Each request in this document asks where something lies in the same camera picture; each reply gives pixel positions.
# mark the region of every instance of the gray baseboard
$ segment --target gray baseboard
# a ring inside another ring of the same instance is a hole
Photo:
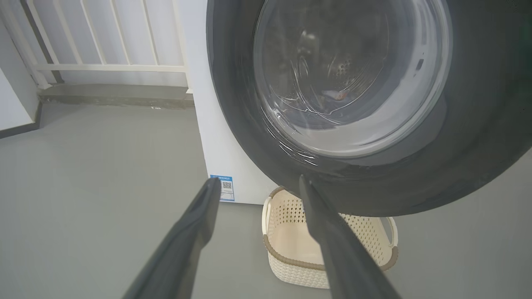
[[[187,94],[187,90],[174,86],[61,84],[43,90],[39,97],[45,103],[186,109],[194,107],[192,94]]]
[[[35,121],[29,124],[25,124],[24,126],[18,126],[10,129],[0,130],[0,139],[35,131],[40,128],[40,115],[43,111],[43,104],[39,103],[39,106],[37,106],[37,111],[35,112]]]

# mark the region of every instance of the blue and white label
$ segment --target blue and white label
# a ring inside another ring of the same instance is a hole
[[[232,177],[211,175],[211,178],[219,178],[222,183],[222,192],[220,193],[221,201],[235,201],[235,192],[233,189],[234,186],[232,183]]]

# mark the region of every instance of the concrete ledge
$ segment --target concrete ledge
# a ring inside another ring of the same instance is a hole
[[[162,109],[194,107],[187,87],[119,85],[119,84],[61,84],[42,90],[43,102],[63,104],[92,104],[110,106],[146,106]]]

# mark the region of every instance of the gray floor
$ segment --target gray floor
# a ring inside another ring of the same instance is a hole
[[[0,298],[119,298],[207,177],[194,110],[47,104],[0,140]],[[532,154],[472,195],[397,217],[404,298],[528,298]],[[330,298],[279,281],[261,207],[221,203],[193,298]]]

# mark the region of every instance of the door glass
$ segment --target door glass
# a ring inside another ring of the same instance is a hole
[[[266,0],[254,72],[277,130],[313,153],[357,157],[422,122],[451,50],[444,0]]]

